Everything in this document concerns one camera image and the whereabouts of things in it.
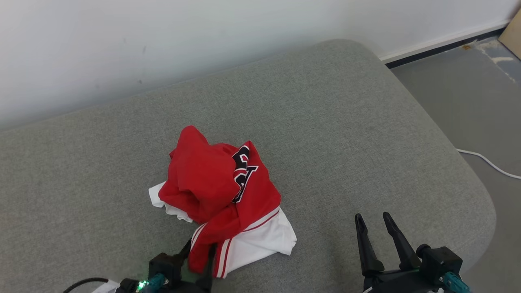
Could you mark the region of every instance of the cardboard box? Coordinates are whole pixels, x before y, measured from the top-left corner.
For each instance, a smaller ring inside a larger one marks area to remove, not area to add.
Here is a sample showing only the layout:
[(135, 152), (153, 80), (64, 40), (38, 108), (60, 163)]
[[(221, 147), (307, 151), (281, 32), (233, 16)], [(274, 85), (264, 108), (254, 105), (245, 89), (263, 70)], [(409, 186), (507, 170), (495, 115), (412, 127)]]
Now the cardboard box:
[(499, 41), (521, 59), (521, 10), (499, 36)]

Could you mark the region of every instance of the basketball jersey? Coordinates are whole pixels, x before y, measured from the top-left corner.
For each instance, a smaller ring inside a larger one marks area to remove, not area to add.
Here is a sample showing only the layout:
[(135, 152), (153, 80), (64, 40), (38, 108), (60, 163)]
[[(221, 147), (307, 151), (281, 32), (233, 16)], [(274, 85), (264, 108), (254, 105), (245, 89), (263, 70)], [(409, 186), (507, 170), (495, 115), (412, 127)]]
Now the basketball jersey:
[(291, 253), (296, 237), (251, 141), (239, 148), (210, 145), (188, 126), (170, 158), (167, 180), (149, 192), (153, 204), (164, 205), (167, 213), (202, 224), (192, 237), (190, 270), (202, 273), (214, 243), (214, 276), (220, 278), (275, 252)]

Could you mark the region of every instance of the grey fabric couch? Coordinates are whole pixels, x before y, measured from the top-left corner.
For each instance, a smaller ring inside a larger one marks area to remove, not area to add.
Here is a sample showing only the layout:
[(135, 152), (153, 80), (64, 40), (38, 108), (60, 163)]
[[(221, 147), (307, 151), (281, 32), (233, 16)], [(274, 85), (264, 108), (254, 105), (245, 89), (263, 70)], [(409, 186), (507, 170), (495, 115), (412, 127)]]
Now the grey fabric couch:
[[(0, 134), (0, 291), (144, 278), (197, 227), (153, 207), (180, 130), (252, 140), (297, 244), (214, 292), (359, 292), (354, 215), (398, 268), (382, 213), (410, 243), (448, 246), (463, 270), (495, 227), (491, 199), (420, 105), (369, 50), (333, 40)], [(85, 286), (78, 292), (92, 290)]]

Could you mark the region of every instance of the white jersey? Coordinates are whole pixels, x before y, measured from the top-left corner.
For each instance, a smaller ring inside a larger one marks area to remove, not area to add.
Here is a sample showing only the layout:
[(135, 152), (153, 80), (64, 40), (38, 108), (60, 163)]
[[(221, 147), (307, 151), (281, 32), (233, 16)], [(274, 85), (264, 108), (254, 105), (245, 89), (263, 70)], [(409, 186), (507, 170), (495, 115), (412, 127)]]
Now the white jersey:
[[(164, 206), (167, 214), (176, 215), (177, 219), (191, 223), (192, 219), (185, 211), (159, 199), (159, 190), (163, 184), (164, 182), (148, 190), (152, 205)], [(204, 228), (204, 225), (202, 224), (195, 230), (192, 246), (197, 241), (198, 233)], [(222, 250), (215, 256), (218, 266), (217, 277), (225, 278), (229, 272), (276, 252), (290, 255), (295, 244), (295, 232), (282, 209), (277, 207), (243, 232), (225, 240)]]

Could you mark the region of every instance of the white wall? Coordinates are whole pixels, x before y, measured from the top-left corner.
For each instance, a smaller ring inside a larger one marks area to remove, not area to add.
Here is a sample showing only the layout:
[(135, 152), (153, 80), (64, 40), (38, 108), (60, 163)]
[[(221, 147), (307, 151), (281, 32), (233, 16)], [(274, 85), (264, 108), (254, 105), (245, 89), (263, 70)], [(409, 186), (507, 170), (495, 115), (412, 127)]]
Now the white wall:
[(4, 0), (0, 125), (332, 38), (383, 59), (500, 27), (519, 0)]

